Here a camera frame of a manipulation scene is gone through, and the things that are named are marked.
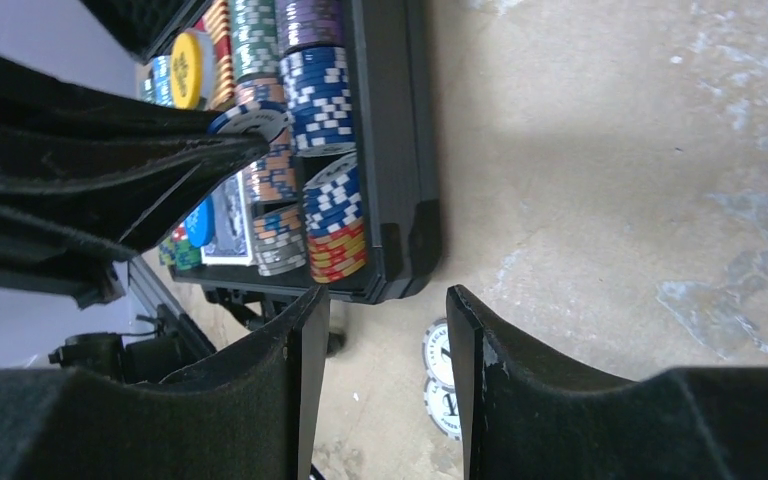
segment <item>red and yellow poker chip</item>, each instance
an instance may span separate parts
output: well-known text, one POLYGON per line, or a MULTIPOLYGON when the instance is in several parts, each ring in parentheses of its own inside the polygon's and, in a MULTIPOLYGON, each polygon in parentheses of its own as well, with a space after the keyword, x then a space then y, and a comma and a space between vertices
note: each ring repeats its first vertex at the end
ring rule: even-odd
POLYGON ((313 273, 314 277, 327 277, 329 275, 337 275, 338 273, 345 272, 347 269, 360 262, 361 260, 366 260, 366 249, 360 249, 358 253, 351 257, 335 260, 340 260, 340 262, 334 263, 330 267, 316 267, 311 265, 310 271, 313 273))
POLYGON ((341 272, 337 272, 331 275, 323 275, 319 273, 317 270, 311 268, 311 273, 313 276, 313 281, 316 283, 322 283, 322 284, 334 283, 344 278, 348 278, 352 274, 357 273, 358 270, 364 267, 364 265, 366 265, 365 256, 362 257, 360 260, 358 260, 356 263, 346 267, 346 269, 341 272))
POLYGON ((366 248, 363 233, 343 245, 327 252, 310 252, 310 263, 315 267, 330 267, 366 248))

